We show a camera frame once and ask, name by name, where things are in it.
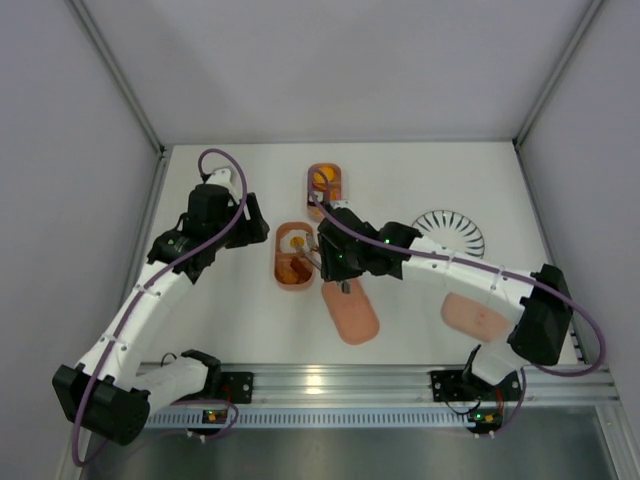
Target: white table surface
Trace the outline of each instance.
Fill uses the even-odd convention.
[[[304,176],[317,162],[343,171],[343,192],[363,220],[380,228],[411,224],[434,209],[471,218],[482,230],[485,259],[539,270],[546,255],[513,147],[509,143],[346,143],[215,145],[233,155],[255,192],[270,238],[222,250],[169,315],[146,360],[195,348],[224,363],[461,364],[477,344],[440,319],[446,292],[393,278],[361,279],[380,332],[360,346],[345,344],[327,312],[316,274],[304,292],[280,289],[273,277],[274,234],[284,222],[306,221]],[[151,229],[172,228],[200,182],[199,154],[209,146],[173,149]],[[224,165],[210,155],[207,169]],[[567,339],[561,356],[576,363]]]

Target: metal frame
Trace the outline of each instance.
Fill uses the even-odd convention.
[[[118,92],[129,107],[131,114],[138,122],[138,125],[142,129],[142,132],[151,145],[151,148],[153,148],[159,157],[162,156],[164,153],[164,146],[160,142],[153,125],[151,125],[151,121],[140,105],[131,84],[124,75],[122,68],[120,68],[116,57],[113,55],[111,48],[109,48],[109,44],[98,28],[98,24],[93,19],[93,16],[85,5],[84,0],[64,0],[64,2],[69,7],[69,11],[78,23],[80,30],[82,30],[93,46],[93,50],[96,52],[96,55],[103,63],[107,73],[115,83]]]
[[[147,199],[147,204],[137,234],[137,242],[132,254],[132,264],[124,281],[123,295],[128,292],[135,281],[141,264],[144,249],[148,240],[150,226],[153,222],[157,202],[162,190],[164,176],[169,159],[165,157],[165,147],[156,134],[153,125],[140,105],[126,75],[120,68],[117,59],[109,48],[98,25],[91,16],[84,0],[64,0],[80,29],[85,33],[107,73],[129,107],[147,141],[154,149],[158,165]],[[520,157],[520,147],[526,140],[537,121],[544,106],[548,103],[561,81],[567,67],[578,51],[582,40],[601,12],[606,0],[591,0],[575,28],[568,36],[552,72],[535,98],[521,127],[514,138],[514,147],[518,154],[523,177],[529,190],[531,203],[545,248],[550,259],[554,258],[548,235],[545,231],[544,219],[538,210],[535,192],[527,176],[526,164]],[[335,426],[377,426],[377,427],[425,427],[425,426],[464,426],[460,419],[447,416],[442,406],[435,404],[431,398],[430,377],[427,372],[442,369],[442,366],[323,366],[323,365],[232,365],[227,371],[251,370],[255,372],[253,399],[250,406],[241,408],[240,428],[295,428],[302,424],[306,427],[332,428]],[[591,405],[596,408],[600,420],[603,437],[609,448],[616,472],[621,479],[640,478],[640,455],[631,433],[624,410],[620,404],[613,378],[608,369],[600,369],[594,375],[574,379],[551,377],[528,368],[526,370],[528,390],[524,406],[571,407]],[[159,414],[180,414],[183,426],[192,425],[193,413],[185,411],[185,407],[169,407]],[[331,420],[318,420],[317,415],[340,415],[340,423]],[[363,413],[382,415],[382,420],[371,421],[367,417],[359,417]],[[288,415],[297,415],[291,421]],[[393,417],[393,415],[427,415],[426,417]],[[149,428],[167,421],[165,417],[152,418]],[[59,478],[79,475],[79,470],[67,470],[70,462],[64,462]]]
[[[598,14],[602,11],[602,7],[608,0],[591,0],[587,7],[584,9],[580,18],[576,22],[574,29],[569,34],[567,43],[560,50],[560,55],[555,62],[554,67],[549,74],[549,77],[544,82],[540,93],[536,96],[536,99],[529,109],[529,112],[525,116],[524,122],[518,133],[514,138],[514,145],[516,148],[520,147],[529,135],[529,132],[533,128],[536,120],[540,116],[542,109],[550,100],[551,95],[558,86],[562,79],[567,67],[578,52],[578,48],[582,45],[582,41],[587,36],[587,33],[591,29],[593,22]]]

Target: food item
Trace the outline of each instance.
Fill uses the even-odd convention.
[[[286,265],[276,267],[276,279],[285,285],[297,285],[300,283],[300,276]]]
[[[296,253],[296,246],[306,247],[307,232],[300,229],[290,230],[280,239],[282,253]]]
[[[326,166],[319,167],[318,170],[320,170],[322,173],[325,174],[325,176],[327,177],[327,180],[329,180],[329,183],[333,182],[333,180],[336,178],[336,172],[332,167],[326,167]],[[313,183],[316,183],[318,185],[323,185],[324,178],[322,178],[322,175],[320,175],[319,173],[314,173]]]
[[[309,281],[311,274],[313,273],[311,266],[307,266],[306,261],[300,260],[298,257],[294,257],[291,260],[291,269],[298,275],[299,283]]]

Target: orange food container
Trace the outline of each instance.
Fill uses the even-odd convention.
[[[307,171],[307,176],[305,177],[305,188],[304,191],[307,195],[307,212],[309,217],[316,222],[322,221],[322,213],[318,210],[311,200],[311,196],[307,192],[307,184],[308,184],[308,176],[312,174],[312,170],[320,169],[325,175],[327,175],[329,180],[329,195],[330,200],[342,200],[342,170],[335,163],[316,163],[309,167]],[[318,175],[314,174],[313,177],[313,191],[319,200],[325,199],[327,195],[327,185],[325,184],[324,179]]]
[[[311,262],[295,251],[295,245],[300,241],[300,238],[302,238],[302,232],[313,235],[313,228],[304,222],[287,222],[278,227],[275,235],[276,246],[273,276],[279,287],[292,292],[306,290],[311,286],[315,277],[315,269],[313,265],[311,265]],[[295,258],[298,258],[299,262],[294,262],[292,266],[291,262]],[[306,281],[301,278],[299,274],[300,267],[306,268],[311,272],[310,276],[307,275],[308,279]]]

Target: pink pad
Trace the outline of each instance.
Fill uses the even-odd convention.
[[[358,280],[351,280],[351,293],[342,293],[335,282],[325,282],[322,296],[345,343],[360,345],[378,335],[380,322]]]
[[[456,293],[447,295],[440,314],[451,328],[481,342],[500,337],[511,326],[509,320],[495,310]]]

